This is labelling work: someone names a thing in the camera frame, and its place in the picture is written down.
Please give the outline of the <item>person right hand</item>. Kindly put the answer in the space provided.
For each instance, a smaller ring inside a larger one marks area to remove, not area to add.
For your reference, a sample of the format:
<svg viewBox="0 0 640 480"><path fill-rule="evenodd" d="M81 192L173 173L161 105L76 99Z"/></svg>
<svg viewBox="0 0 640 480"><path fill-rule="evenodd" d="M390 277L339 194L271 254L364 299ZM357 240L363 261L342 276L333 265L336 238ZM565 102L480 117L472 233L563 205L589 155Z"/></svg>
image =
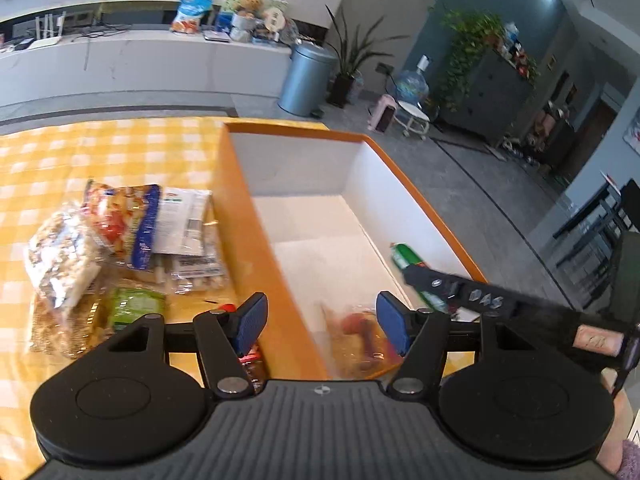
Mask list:
<svg viewBox="0 0 640 480"><path fill-rule="evenodd" d="M600 448L597 462L616 479L639 480L639 445L628 439L634 412L626 392L614 400L613 426Z"/></svg>

